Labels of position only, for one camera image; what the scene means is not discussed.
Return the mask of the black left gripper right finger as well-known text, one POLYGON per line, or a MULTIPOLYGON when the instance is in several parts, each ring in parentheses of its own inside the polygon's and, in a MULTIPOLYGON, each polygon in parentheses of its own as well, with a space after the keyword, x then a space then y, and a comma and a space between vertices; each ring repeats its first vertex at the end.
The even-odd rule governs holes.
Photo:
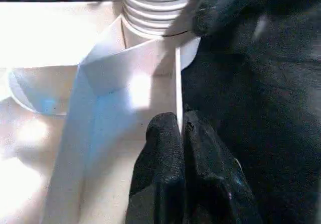
POLYGON ((190 223, 262 223, 242 168, 200 111, 184 114, 190 223))

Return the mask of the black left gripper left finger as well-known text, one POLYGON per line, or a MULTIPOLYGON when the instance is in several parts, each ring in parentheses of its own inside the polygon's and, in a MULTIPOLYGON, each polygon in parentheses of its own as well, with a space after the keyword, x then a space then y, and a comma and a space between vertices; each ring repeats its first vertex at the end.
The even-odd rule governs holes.
POLYGON ((154 116, 134 168, 126 223, 182 223, 184 219, 184 148, 177 117, 154 116))

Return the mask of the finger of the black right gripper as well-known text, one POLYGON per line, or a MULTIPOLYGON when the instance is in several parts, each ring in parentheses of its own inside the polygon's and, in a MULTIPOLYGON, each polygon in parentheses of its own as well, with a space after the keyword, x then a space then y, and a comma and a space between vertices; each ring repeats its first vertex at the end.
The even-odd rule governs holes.
POLYGON ((192 19, 192 31, 197 36, 217 32, 238 17, 254 0, 200 0, 192 19))

